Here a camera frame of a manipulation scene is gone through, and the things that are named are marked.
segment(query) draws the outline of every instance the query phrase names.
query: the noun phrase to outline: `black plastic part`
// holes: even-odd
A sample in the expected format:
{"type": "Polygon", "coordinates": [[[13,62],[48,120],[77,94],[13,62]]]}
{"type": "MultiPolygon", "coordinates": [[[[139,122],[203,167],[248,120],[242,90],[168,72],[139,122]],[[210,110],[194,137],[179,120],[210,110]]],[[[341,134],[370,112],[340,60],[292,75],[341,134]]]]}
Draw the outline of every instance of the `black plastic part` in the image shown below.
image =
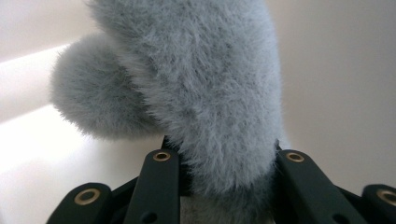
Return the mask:
{"type": "Polygon", "coordinates": [[[178,155],[173,150],[160,149],[147,155],[124,224],[179,223],[178,168],[178,155]],[[158,153],[168,153],[170,157],[154,160],[158,153]]]}
{"type": "Polygon", "coordinates": [[[137,178],[113,190],[113,200],[111,203],[112,218],[109,222],[110,224],[121,224],[123,222],[136,183],[137,178]]]}
{"type": "MultiPolygon", "coordinates": [[[[90,198],[89,193],[82,199],[90,198]]],[[[81,185],[70,191],[52,215],[49,217],[48,224],[105,224],[108,223],[111,210],[111,190],[104,184],[88,183],[81,185]],[[76,196],[85,189],[99,190],[99,197],[92,203],[79,205],[75,203],[76,196]]]]}
{"type": "MultiPolygon", "coordinates": [[[[175,152],[179,151],[178,146],[174,146],[169,142],[169,137],[166,135],[163,138],[163,144],[161,145],[162,149],[169,149],[175,152]]],[[[189,166],[183,163],[183,155],[178,155],[180,159],[180,167],[179,167],[179,195],[189,197],[192,195],[191,193],[191,176],[189,175],[189,166]]]]}
{"type": "MultiPolygon", "coordinates": [[[[280,184],[298,216],[298,222],[310,224],[364,224],[363,217],[352,207],[307,155],[295,150],[278,151],[280,184]]],[[[275,213],[275,219],[281,215],[275,213]]]]}
{"type": "Polygon", "coordinates": [[[364,188],[361,196],[364,213],[372,223],[396,223],[396,189],[386,185],[370,185],[364,188]]]}
{"type": "Polygon", "coordinates": [[[279,175],[275,176],[273,192],[275,197],[271,202],[271,213],[276,224],[297,224],[299,219],[289,196],[281,184],[279,175]]]}
{"type": "Polygon", "coordinates": [[[276,148],[276,151],[281,151],[281,150],[283,150],[282,147],[280,147],[279,144],[280,144],[279,139],[276,139],[276,141],[275,141],[275,148],[276,148]]]}

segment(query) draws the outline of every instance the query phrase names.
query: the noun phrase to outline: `white wall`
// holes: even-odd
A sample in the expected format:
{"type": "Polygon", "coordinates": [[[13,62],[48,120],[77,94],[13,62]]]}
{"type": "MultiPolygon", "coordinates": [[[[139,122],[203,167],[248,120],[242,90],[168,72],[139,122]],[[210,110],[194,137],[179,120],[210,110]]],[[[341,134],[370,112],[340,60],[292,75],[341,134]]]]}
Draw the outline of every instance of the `white wall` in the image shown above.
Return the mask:
{"type": "Polygon", "coordinates": [[[0,62],[68,44],[94,27],[82,0],[1,0],[0,62]]]}
{"type": "Polygon", "coordinates": [[[293,147],[355,193],[396,187],[396,1],[267,2],[293,147]]]}

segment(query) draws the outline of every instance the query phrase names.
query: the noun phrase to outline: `plush toy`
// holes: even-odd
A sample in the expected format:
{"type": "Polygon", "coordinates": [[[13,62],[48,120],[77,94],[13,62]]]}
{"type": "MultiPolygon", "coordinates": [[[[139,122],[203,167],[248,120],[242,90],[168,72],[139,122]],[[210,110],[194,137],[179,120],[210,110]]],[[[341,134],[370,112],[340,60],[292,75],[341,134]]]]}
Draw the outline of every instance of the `plush toy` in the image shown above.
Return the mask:
{"type": "Polygon", "coordinates": [[[284,138],[262,0],[94,0],[103,32],[70,46],[52,102],[85,134],[166,133],[190,167],[182,223],[259,223],[284,138]]]}

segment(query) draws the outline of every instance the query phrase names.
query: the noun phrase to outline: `gray fur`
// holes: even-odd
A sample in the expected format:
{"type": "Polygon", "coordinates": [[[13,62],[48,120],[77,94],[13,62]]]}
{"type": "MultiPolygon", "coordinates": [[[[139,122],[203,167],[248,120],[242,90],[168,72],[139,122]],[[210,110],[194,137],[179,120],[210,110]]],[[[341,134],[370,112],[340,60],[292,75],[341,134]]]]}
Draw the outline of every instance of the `gray fur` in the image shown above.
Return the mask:
{"type": "Polygon", "coordinates": [[[58,59],[51,101],[85,134],[113,139],[160,133],[130,75],[103,34],[87,36],[58,59]]]}
{"type": "Polygon", "coordinates": [[[53,81],[57,107],[86,133],[170,134],[193,176],[184,223],[256,223],[270,198],[274,143],[284,138],[276,37],[263,1],[90,6],[111,44],[85,41],[66,52],[54,74],[62,77],[53,81]],[[118,93],[125,101],[114,106],[118,93]]]}

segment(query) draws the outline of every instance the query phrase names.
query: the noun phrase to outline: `fluffy gray object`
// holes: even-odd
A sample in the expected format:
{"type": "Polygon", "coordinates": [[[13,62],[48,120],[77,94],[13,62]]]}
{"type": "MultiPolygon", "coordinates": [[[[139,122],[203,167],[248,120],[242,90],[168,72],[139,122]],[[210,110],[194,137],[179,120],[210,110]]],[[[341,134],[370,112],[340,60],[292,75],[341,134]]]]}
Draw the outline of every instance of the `fluffy gray object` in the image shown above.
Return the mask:
{"type": "Polygon", "coordinates": [[[193,177],[183,223],[257,223],[284,139],[262,0],[95,0],[104,34],[70,47],[52,101],[84,133],[170,135],[193,177]]]}

